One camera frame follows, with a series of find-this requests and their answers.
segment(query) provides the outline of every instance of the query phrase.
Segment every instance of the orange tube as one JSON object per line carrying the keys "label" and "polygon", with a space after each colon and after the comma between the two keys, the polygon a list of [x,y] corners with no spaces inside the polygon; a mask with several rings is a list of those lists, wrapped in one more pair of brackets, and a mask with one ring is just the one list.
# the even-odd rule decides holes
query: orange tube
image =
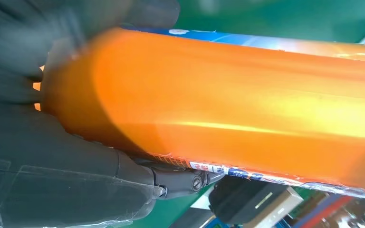
{"label": "orange tube", "polygon": [[67,131],[130,153],[365,189],[365,61],[114,30],[42,91]]}

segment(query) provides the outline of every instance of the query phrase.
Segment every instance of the metal screw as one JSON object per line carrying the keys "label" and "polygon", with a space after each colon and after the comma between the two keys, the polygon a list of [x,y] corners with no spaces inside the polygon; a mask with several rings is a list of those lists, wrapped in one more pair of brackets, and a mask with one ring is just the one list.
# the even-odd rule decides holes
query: metal screw
{"label": "metal screw", "polygon": [[202,180],[200,177],[194,177],[194,180],[192,181],[192,190],[199,191],[202,186]]}

